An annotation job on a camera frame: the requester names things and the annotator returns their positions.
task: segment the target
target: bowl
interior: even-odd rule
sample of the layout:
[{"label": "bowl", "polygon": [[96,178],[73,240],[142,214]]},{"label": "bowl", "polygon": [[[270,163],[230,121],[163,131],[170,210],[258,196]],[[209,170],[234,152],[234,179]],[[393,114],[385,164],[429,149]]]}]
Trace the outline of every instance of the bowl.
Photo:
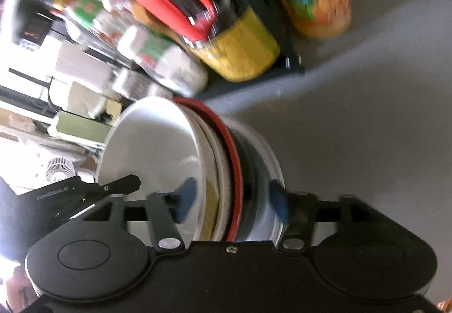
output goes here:
[{"label": "bowl", "polygon": [[234,130],[230,129],[230,133],[236,144],[237,153],[239,154],[243,178],[242,216],[234,241],[243,242],[248,239],[254,226],[258,212],[260,190],[257,181],[257,169],[245,141],[241,138],[241,135]]},{"label": "bowl", "polygon": [[204,222],[199,237],[200,241],[210,241],[213,236],[213,230],[218,215],[218,204],[220,200],[220,192],[218,189],[218,171],[216,168],[215,155],[213,149],[207,140],[204,131],[197,121],[197,114],[188,107],[181,106],[185,114],[187,114],[190,122],[195,129],[196,135],[201,144],[204,169],[206,171],[206,206],[204,210]]},{"label": "bowl", "polygon": [[212,241],[224,240],[229,226],[232,205],[232,179],[229,161],[223,144],[216,133],[209,125],[194,111],[193,116],[202,128],[204,134],[209,141],[215,156],[215,165],[218,172],[218,189],[220,193],[220,202],[218,204],[218,215],[216,219],[215,229],[213,231]]},{"label": "bowl", "polygon": [[243,140],[258,173],[258,210],[246,241],[271,240],[277,245],[283,232],[283,223],[270,204],[270,180],[276,179],[284,187],[279,162],[268,142],[253,128],[230,118],[222,117],[222,120]]},{"label": "bowl", "polygon": [[203,103],[190,99],[176,97],[174,102],[184,105],[192,109],[198,114],[216,133],[223,144],[223,148],[227,151],[229,166],[231,169],[231,178],[233,179],[233,206],[228,227],[226,241],[234,241],[240,224],[243,200],[243,179],[240,167],[240,160],[237,154],[236,145],[229,133],[228,128],[223,121],[211,109]]},{"label": "bowl", "polygon": [[[149,97],[131,105],[114,124],[98,167],[97,181],[106,184],[125,175],[140,178],[141,187],[126,200],[176,190],[187,178],[197,181],[197,195],[177,229],[186,246],[198,240],[204,223],[206,172],[200,140],[185,112],[172,101]],[[146,222],[128,223],[130,233],[150,245]]]}]

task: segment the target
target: white fan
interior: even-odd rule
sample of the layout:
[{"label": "white fan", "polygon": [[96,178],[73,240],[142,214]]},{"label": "white fan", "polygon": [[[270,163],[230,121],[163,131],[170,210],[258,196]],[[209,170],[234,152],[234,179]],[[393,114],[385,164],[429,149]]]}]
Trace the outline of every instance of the white fan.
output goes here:
[{"label": "white fan", "polygon": [[45,165],[44,178],[47,183],[52,184],[75,176],[74,164],[66,157],[58,156],[48,160]]}]

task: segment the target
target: gray countertop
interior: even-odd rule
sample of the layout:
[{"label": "gray countertop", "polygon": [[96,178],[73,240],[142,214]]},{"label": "gray countertop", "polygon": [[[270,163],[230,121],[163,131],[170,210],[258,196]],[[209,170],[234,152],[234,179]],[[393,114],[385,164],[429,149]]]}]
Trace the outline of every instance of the gray countertop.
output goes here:
[{"label": "gray countertop", "polygon": [[295,38],[307,75],[209,105],[265,136],[286,185],[355,194],[426,240],[452,296],[452,0],[351,0],[353,24],[326,42]]}]

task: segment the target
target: black rack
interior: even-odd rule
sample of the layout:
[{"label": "black rack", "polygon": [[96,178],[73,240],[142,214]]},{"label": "black rack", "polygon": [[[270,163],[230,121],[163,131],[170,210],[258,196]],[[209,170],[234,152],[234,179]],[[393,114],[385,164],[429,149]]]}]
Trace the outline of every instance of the black rack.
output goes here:
[{"label": "black rack", "polygon": [[[292,39],[287,27],[284,25],[282,16],[284,15],[283,8],[279,0],[245,0],[251,8],[254,10],[259,19],[266,26],[268,31],[273,35],[275,40],[281,47],[281,55],[275,62],[275,64],[264,74],[256,79],[233,83],[226,81],[220,75],[209,69],[209,84],[204,92],[202,92],[197,99],[203,101],[216,96],[227,94],[229,92],[236,91],[245,87],[252,86],[256,83],[261,83],[276,77],[280,77],[286,74],[302,74],[305,72],[304,67],[301,65],[301,57],[297,56],[293,51]],[[18,44],[23,29],[26,27],[26,22],[31,15],[35,13],[45,14],[50,17],[48,12],[53,1],[51,0],[5,0],[3,18],[0,29],[0,41],[5,41],[5,37]],[[55,19],[56,24],[63,24],[63,21]],[[59,33],[68,40],[67,33]],[[105,56],[102,55],[103,51],[99,53],[95,52],[96,57],[109,63],[116,57],[112,58],[110,51],[105,51]]]}]

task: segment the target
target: red handle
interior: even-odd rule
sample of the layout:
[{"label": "red handle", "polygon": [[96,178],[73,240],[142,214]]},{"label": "red handle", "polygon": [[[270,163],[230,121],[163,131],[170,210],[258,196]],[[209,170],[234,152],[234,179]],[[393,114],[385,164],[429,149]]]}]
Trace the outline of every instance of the red handle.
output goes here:
[{"label": "red handle", "polygon": [[216,9],[211,0],[199,0],[206,8],[209,16],[207,19],[196,20],[193,25],[187,16],[169,0],[136,1],[177,34],[184,36],[191,42],[206,40],[216,20]]}]

